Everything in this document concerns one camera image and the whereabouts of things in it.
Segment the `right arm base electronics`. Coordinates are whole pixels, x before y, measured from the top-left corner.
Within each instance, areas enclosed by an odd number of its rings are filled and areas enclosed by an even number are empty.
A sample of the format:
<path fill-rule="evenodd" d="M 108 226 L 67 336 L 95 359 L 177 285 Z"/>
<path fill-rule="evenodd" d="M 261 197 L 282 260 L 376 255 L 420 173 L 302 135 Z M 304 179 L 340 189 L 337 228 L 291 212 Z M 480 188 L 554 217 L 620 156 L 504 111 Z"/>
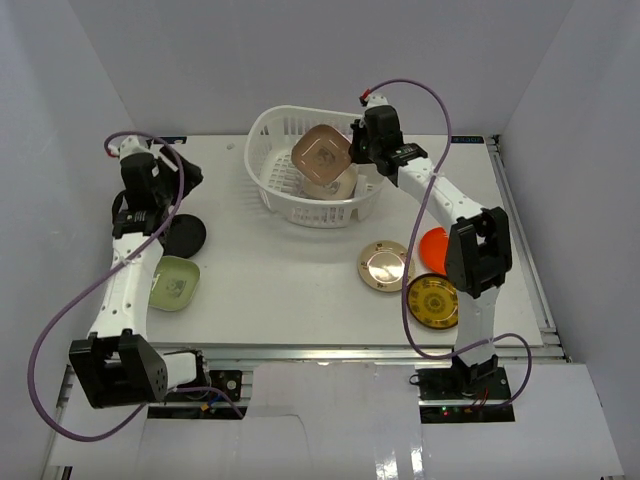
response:
<path fill-rule="evenodd" d="M 409 377 L 418 389 L 421 423 L 483 424 L 513 423 L 511 389 L 502 367 L 472 385 L 463 383 L 452 368 L 419 369 Z"/>

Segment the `cream square panda plate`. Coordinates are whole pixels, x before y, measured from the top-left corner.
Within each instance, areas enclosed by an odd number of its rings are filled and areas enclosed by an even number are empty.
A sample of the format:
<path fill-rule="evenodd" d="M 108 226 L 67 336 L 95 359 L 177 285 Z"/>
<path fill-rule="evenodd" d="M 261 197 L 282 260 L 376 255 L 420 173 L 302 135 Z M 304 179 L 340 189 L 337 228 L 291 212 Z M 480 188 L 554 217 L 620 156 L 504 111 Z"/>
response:
<path fill-rule="evenodd" d="M 344 170 L 334 181 L 325 185 L 316 185 L 304 178 L 302 192 L 309 198 L 316 200 L 346 200 L 349 199 L 358 180 L 358 169 L 352 165 Z"/>

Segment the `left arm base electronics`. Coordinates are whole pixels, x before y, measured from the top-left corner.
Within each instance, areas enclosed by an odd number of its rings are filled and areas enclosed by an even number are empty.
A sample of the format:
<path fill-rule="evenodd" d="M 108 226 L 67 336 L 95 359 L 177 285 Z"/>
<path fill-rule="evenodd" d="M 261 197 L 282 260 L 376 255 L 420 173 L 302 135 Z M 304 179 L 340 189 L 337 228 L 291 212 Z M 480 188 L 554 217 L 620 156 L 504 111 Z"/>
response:
<path fill-rule="evenodd" d="M 247 410 L 241 370 L 210 370 L 207 385 L 214 391 L 168 394 L 163 403 L 148 408 L 149 419 L 240 420 Z"/>

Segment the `tan square panda plate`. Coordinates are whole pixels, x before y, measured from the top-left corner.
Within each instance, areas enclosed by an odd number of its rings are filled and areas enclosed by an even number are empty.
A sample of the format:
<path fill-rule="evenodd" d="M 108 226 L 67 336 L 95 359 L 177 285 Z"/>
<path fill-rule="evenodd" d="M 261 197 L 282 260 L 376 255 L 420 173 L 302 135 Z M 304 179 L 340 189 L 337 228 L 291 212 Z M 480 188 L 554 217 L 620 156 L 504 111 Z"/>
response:
<path fill-rule="evenodd" d="M 324 186 L 351 165 L 350 146 L 349 140 L 335 128 L 320 124 L 294 145 L 291 162 L 313 184 Z"/>

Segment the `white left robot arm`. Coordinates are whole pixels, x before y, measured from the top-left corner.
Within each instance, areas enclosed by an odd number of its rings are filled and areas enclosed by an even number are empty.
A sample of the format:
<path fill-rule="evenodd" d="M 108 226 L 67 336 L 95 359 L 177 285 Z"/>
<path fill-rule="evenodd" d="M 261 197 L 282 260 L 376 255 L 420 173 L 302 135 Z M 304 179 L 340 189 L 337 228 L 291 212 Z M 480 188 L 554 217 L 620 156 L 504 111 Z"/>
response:
<path fill-rule="evenodd" d="M 72 342 L 69 359 L 89 404 L 102 409 L 162 401 L 179 388 L 199 399 L 211 374 L 196 350 L 162 354 L 147 341 L 154 274 L 164 254 L 166 220 L 178 194 L 203 179 L 189 162 L 177 166 L 169 150 L 152 152 L 135 135 L 115 148 L 126 206 L 115 213 L 112 265 L 96 320 L 86 338 Z"/>

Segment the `orange round plate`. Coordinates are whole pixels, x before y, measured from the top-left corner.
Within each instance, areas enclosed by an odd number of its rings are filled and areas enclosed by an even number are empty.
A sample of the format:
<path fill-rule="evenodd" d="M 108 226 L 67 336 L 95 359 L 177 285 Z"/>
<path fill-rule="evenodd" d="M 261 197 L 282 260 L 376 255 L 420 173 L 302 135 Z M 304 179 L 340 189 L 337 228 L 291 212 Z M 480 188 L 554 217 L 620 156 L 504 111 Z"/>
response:
<path fill-rule="evenodd" d="M 419 243 L 419 255 L 424 266 L 431 272 L 446 275 L 445 261 L 448 242 L 448 235 L 442 227 L 433 228 L 422 236 Z"/>

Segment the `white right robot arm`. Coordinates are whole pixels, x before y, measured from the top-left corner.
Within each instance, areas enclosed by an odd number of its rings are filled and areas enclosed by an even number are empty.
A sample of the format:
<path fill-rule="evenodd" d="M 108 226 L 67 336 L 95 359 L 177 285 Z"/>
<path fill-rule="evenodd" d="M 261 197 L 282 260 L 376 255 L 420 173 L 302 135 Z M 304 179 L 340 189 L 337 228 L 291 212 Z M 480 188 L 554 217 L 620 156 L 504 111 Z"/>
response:
<path fill-rule="evenodd" d="M 420 214 L 428 212 L 448 231 L 444 266 L 458 298 L 451 384 L 459 396 L 475 398 L 497 370 L 492 343 L 496 303 L 513 264 L 508 215 L 501 207 L 486 208 L 469 198 L 440 174 L 422 147 L 407 143 L 394 107 L 369 106 L 351 128 L 352 159 L 373 164 L 420 203 Z"/>

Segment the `green square panda plate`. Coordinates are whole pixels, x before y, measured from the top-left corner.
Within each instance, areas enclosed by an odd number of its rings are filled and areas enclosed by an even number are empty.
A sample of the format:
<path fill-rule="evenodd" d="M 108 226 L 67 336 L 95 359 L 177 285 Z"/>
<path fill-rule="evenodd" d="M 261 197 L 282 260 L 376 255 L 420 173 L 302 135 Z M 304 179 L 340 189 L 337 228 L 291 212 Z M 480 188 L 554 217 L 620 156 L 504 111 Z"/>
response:
<path fill-rule="evenodd" d="M 149 306 L 165 312 L 183 310 L 192 300 L 200 277 L 200 268 L 195 262 L 163 256 L 154 272 Z"/>

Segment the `black round plate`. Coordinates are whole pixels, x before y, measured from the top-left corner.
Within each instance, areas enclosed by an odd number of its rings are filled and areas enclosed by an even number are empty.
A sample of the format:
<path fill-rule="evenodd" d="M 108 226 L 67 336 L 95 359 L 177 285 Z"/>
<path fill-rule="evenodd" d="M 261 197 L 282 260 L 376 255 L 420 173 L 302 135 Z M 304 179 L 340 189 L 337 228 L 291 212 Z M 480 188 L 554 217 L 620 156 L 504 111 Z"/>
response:
<path fill-rule="evenodd" d="M 198 217 L 178 214 L 167 230 L 164 255 L 190 259 L 202 249 L 206 237 L 206 226 Z"/>

